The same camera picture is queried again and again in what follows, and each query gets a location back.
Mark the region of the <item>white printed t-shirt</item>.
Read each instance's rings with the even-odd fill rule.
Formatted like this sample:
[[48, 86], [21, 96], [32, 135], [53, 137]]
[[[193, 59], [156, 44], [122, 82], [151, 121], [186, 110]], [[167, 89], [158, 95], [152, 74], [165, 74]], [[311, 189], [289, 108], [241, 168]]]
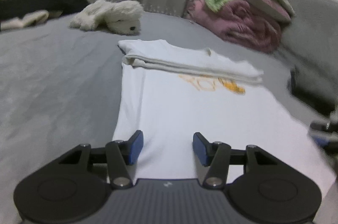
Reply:
[[192, 137], [235, 149], [259, 146], [317, 183], [326, 194], [336, 179], [307, 127], [262, 85], [263, 71], [211, 49], [165, 40], [122, 40], [121, 104], [116, 140], [135, 131], [144, 146], [135, 178], [197, 178]]

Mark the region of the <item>grey bed sheet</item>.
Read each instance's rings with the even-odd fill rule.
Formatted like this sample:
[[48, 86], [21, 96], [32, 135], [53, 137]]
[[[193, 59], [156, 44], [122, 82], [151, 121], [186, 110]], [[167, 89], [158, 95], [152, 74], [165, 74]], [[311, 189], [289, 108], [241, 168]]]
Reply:
[[[13, 191], [26, 176], [71, 148], [114, 139], [120, 104], [121, 36], [68, 27], [70, 17], [1, 34], [1, 222], [20, 223]], [[289, 70], [274, 58], [222, 41], [191, 21], [145, 13], [139, 37], [189, 49], [210, 48], [264, 72], [263, 86], [308, 128], [317, 118], [286, 88]], [[331, 217], [335, 181], [317, 215]]]

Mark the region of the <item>grey padded headboard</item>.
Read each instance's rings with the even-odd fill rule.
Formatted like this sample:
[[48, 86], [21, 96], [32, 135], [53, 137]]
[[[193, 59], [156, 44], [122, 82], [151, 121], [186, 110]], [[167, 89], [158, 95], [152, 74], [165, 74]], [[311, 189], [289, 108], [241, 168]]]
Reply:
[[289, 66], [337, 77], [337, 0], [288, 0], [295, 15], [275, 53]]

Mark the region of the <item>pink folded blanket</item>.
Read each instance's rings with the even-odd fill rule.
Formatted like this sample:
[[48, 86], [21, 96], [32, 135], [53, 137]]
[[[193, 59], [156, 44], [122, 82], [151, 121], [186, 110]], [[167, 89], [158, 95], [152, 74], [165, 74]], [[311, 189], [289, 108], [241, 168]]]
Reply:
[[217, 12], [204, 0], [194, 0], [187, 18], [224, 41], [263, 53], [278, 48], [281, 25], [291, 22], [291, 16], [274, 0], [232, 0]]

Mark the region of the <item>white plush dog toy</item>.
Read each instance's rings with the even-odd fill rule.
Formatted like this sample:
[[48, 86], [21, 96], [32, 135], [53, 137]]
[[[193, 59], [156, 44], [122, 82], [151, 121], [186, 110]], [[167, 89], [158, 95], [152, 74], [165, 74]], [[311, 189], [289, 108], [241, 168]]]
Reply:
[[85, 32], [105, 27], [115, 34], [136, 35], [140, 32], [143, 12], [143, 7], [138, 1], [97, 0], [77, 13], [71, 19], [69, 27]]

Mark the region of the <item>black and white folded garment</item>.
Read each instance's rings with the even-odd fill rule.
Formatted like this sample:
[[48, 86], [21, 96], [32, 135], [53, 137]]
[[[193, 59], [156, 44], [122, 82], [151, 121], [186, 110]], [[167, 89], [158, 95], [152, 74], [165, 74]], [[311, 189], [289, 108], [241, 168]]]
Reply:
[[88, 5], [87, 0], [1, 0], [1, 31], [41, 25]]

